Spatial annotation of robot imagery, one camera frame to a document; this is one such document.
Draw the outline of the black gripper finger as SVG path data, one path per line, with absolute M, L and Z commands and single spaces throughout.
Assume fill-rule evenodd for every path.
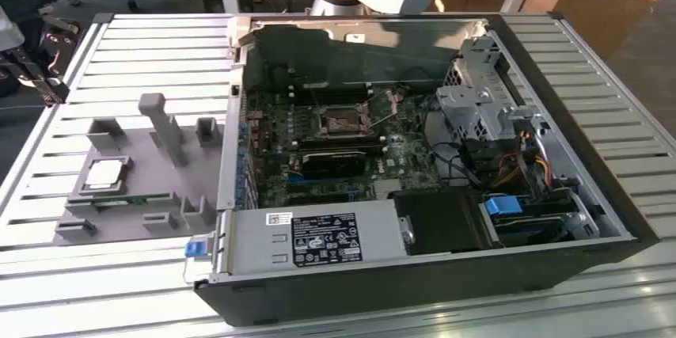
M 80 42 L 80 23 L 76 20 L 43 16 L 43 35 L 39 45 L 40 67 L 45 84 L 39 90 L 47 107 L 63 104 L 68 97 L 64 75 Z
M 1 69 L 27 87 L 43 79 L 43 70 L 24 49 L 8 49 L 1 52 Z

